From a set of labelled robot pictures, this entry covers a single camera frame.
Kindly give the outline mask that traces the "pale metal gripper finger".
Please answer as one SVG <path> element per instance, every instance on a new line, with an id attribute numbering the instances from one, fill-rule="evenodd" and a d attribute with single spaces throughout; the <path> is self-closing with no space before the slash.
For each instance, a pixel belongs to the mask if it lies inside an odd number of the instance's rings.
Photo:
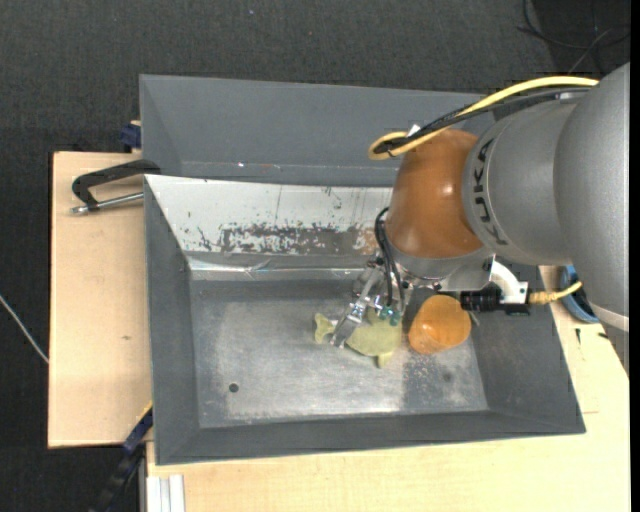
<path id="1" fill-rule="evenodd" d="M 330 338 L 330 344 L 338 348 L 343 348 L 349 337 L 362 324 L 368 307 L 368 296 L 360 296 L 357 300 L 350 303 L 335 326 Z"/>

